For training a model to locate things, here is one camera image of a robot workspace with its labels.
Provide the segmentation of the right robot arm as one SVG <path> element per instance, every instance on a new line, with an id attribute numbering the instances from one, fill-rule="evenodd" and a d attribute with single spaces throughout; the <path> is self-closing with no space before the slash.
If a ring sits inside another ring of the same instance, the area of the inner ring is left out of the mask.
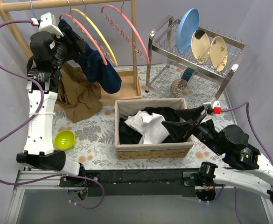
<path id="1" fill-rule="evenodd" d="M 220 114 L 219 106 L 202 105 L 194 109 L 175 110 L 183 122 L 163 121 L 175 142 L 195 136 L 216 155 L 223 155 L 228 168 L 202 162 L 195 173 L 183 180 L 193 186 L 231 185 L 259 194 L 273 204 L 273 162 L 249 144 L 249 135 L 237 125 L 215 130 L 213 114 Z"/>

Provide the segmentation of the yellow hanger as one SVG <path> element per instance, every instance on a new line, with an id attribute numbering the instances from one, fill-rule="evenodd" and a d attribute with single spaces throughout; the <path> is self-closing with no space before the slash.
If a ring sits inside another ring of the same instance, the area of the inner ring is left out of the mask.
<path id="1" fill-rule="evenodd" d="M 76 8 L 72 8 L 69 11 L 69 14 L 73 17 L 80 14 L 82 18 L 84 18 L 87 21 L 89 27 L 91 27 L 91 30 L 93 30 L 96 33 L 95 36 L 93 37 L 94 39 L 93 43 L 96 43 L 98 45 L 100 51 L 104 54 L 106 59 L 109 60 L 109 62 L 111 62 L 115 66 L 118 66 L 117 58 L 110 44 L 108 43 L 102 32 L 99 30 L 99 28 L 96 26 L 96 24 L 89 18 L 89 16 L 87 16 L 85 12 L 82 12 L 81 10 Z"/>

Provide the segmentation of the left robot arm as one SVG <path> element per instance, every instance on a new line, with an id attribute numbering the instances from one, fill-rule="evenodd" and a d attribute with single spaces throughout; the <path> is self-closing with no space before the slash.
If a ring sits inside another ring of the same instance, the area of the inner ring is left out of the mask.
<path id="1" fill-rule="evenodd" d="M 86 182 L 78 162 L 69 160 L 64 151 L 55 150 L 52 141 L 54 107 L 58 97 L 61 68 L 69 60 L 82 55 L 85 41 L 71 28 L 63 28 L 57 36 L 48 31 L 39 31 L 30 37 L 33 55 L 27 63 L 29 115 L 28 135 L 23 152 L 16 161 L 31 168 L 53 170 L 70 175 L 77 187 Z"/>

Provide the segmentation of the blue denim garment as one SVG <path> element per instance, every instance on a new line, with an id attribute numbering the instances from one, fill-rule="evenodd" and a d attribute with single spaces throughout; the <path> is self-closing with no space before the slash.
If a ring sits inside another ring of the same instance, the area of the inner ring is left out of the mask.
<path id="1" fill-rule="evenodd" d="M 70 27 L 66 20 L 60 20 L 58 28 L 62 31 L 66 27 Z M 92 49 L 89 56 L 79 56 L 74 62 L 80 66 L 89 82 L 98 82 L 107 93 L 114 94 L 120 90 L 122 84 L 120 76 L 110 63 L 107 65 L 103 63 L 102 56 L 97 50 Z"/>

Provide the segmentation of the white cloth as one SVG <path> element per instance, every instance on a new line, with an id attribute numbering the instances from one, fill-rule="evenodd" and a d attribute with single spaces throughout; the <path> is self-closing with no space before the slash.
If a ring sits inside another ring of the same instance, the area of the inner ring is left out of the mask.
<path id="1" fill-rule="evenodd" d="M 165 118 L 157 113 L 149 115 L 146 111 L 138 111 L 134 116 L 129 116 L 125 124 L 141 134 L 138 144 L 160 144 L 169 132 L 162 125 Z"/>

